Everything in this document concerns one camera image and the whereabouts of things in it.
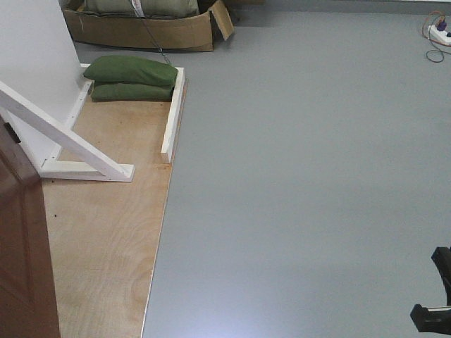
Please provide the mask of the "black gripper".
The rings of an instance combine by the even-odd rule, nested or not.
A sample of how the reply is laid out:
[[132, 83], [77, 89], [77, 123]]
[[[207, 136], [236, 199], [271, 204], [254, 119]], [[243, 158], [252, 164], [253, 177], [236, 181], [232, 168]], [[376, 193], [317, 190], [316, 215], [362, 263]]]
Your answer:
[[416, 304], [410, 317], [419, 332], [432, 332], [437, 334], [450, 333], [450, 248], [437, 247], [431, 256], [441, 277], [445, 293], [445, 306], [427, 308]]

